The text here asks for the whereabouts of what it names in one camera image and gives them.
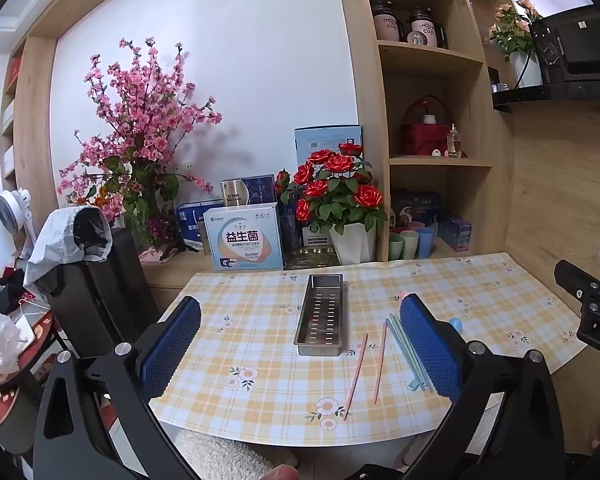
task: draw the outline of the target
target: perforated metal tray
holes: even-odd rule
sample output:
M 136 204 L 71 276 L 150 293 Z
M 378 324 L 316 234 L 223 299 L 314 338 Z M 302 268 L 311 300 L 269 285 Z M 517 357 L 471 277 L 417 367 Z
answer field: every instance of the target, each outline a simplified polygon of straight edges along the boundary
M 340 355 L 342 350 L 342 274 L 311 274 L 294 344 L 300 355 Z

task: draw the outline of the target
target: artificial red rose bouquet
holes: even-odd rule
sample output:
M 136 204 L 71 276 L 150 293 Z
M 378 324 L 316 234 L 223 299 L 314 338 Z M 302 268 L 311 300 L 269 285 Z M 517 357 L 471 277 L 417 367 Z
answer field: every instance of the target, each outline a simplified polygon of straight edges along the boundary
M 314 233 L 327 233 L 333 227 L 343 234 L 345 225 L 355 223 L 364 224 L 369 232 L 376 221 L 386 221 L 382 193 L 371 184 L 371 164 L 362 159 L 362 146 L 339 144 L 338 148 L 340 153 L 313 152 L 293 179 L 280 171 L 276 191 L 284 204 L 298 197 L 296 218 L 308 222 Z

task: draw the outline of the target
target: glass bottle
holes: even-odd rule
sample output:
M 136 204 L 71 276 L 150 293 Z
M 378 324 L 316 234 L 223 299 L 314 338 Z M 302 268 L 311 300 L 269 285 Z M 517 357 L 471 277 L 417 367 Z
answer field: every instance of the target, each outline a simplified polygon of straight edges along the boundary
M 453 158 L 462 157 L 462 152 L 460 151 L 460 134 L 458 134 L 455 124 L 451 125 L 451 131 L 446 136 L 446 150 L 449 152 L 449 156 Z

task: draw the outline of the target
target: black shelf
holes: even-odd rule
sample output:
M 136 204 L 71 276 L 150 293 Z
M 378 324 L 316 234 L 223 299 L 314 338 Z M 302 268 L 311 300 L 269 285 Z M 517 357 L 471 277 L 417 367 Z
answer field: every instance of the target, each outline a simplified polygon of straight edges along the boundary
M 493 108 L 511 113 L 511 105 L 531 101 L 585 101 L 600 103 L 600 81 L 569 81 L 551 85 L 527 86 L 491 95 Z

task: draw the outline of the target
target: yellow plaid tablecloth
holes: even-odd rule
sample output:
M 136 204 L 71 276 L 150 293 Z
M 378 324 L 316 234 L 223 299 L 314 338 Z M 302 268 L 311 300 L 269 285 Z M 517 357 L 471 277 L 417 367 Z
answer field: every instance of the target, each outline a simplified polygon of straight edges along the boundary
M 337 358 L 299 356 L 293 345 L 307 279 L 343 274 L 345 347 Z M 465 340 L 523 356 L 536 348 L 551 372 L 584 348 L 578 317 L 506 253 L 297 272 L 197 274 L 184 295 L 200 302 L 202 325 L 163 396 L 158 419 L 225 438 L 279 446 L 364 444 L 436 428 L 450 403 L 410 392 L 414 375 L 387 333 L 373 404 L 382 323 L 398 316 L 400 291 L 419 295 L 440 320 L 462 320 Z M 369 334 L 349 416 L 343 406 Z M 490 406 L 499 402 L 492 398 Z

